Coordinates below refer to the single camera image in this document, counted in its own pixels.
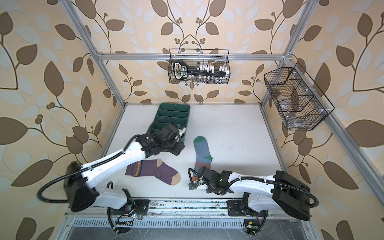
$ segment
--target sock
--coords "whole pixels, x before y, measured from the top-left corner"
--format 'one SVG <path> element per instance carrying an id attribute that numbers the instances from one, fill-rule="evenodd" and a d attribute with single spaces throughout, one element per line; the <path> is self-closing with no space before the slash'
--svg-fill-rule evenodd
<path id="1" fill-rule="evenodd" d="M 194 170 L 198 172 L 202 166 L 211 169 L 211 162 L 213 158 L 209 153 L 207 140 L 202 136 L 198 136 L 193 141 L 193 144 L 195 146 L 196 151 L 196 164 Z M 197 179 L 198 177 L 194 174 L 192 180 L 196 181 Z"/>
<path id="2" fill-rule="evenodd" d="M 163 163 L 161 159 L 141 160 L 127 166 L 125 175 L 133 177 L 154 176 L 169 185 L 180 182 L 180 173 Z"/>

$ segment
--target wire basket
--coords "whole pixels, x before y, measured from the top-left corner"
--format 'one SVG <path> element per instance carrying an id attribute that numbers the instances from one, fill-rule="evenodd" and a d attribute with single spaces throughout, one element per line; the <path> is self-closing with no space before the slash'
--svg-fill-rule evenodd
<path id="1" fill-rule="evenodd" d="M 228 84 L 228 55 L 224 49 L 170 49 L 169 82 Z"/>
<path id="2" fill-rule="evenodd" d="M 334 106 L 314 82 L 309 87 L 300 76 L 301 69 L 278 68 L 264 74 L 264 81 L 287 130 L 313 130 L 333 110 Z M 324 96 L 331 107 L 324 106 L 313 91 Z"/>

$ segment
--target wallpaper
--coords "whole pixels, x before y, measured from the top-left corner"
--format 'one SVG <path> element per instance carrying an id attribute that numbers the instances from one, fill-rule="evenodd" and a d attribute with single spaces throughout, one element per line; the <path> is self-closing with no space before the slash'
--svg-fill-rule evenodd
<path id="1" fill-rule="evenodd" d="M 170 83 L 166 61 L 117 61 L 107 65 L 127 103 L 258 103 L 266 87 L 263 75 L 273 61 L 230 61 L 228 84 Z M 110 97 L 105 89 L 105 97 Z"/>
<path id="2" fill-rule="evenodd" d="M 36 193 L 96 160 L 120 106 L 57 0 L 0 1 L 2 239 L 52 239 L 68 207 Z M 45 191 L 65 199 L 62 183 Z"/>
<path id="3" fill-rule="evenodd" d="M 320 1 L 293 59 L 335 105 L 335 113 L 384 174 L 384 2 Z"/>
<path id="4" fill-rule="evenodd" d="M 304 0 L 73 0 L 99 52 L 283 53 Z"/>
<path id="5" fill-rule="evenodd" d="M 290 174 L 319 200 L 311 215 L 323 239 L 382 239 L 384 208 L 326 123 L 287 131 L 274 104 L 265 110 Z"/>

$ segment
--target green compartment box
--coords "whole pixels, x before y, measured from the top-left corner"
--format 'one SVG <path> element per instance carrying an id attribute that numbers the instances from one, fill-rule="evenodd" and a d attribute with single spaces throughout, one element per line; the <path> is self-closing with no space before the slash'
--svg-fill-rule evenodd
<path id="1" fill-rule="evenodd" d="M 181 123 L 184 124 L 187 128 L 190 108 L 191 106 L 187 104 L 161 103 L 159 108 L 157 109 L 157 113 L 154 120 L 162 117 L 168 117 L 172 119 L 175 124 Z M 151 129 L 150 133 L 155 133 L 161 130 L 165 125 L 172 123 L 170 119 L 161 119 L 156 122 L 153 128 Z M 187 132 L 185 132 L 183 138 L 181 138 L 182 142 L 184 142 L 186 133 Z"/>

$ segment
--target black rack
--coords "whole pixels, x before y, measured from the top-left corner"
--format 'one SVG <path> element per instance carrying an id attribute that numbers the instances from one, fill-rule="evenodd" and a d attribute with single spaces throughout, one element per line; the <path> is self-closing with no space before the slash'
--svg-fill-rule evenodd
<path id="1" fill-rule="evenodd" d="M 335 107 L 321 88 L 308 75 L 314 86 L 308 86 L 299 73 L 302 67 L 283 67 L 264 74 L 264 81 L 283 124 L 287 130 L 313 130 Z M 330 106 L 324 106 L 314 94 L 325 97 Z"/>
<path id="2" fill-rule="evenodd" d="M 224 49 L 170 49 L 169 82 L 228 84 L 228 55 Z"/>

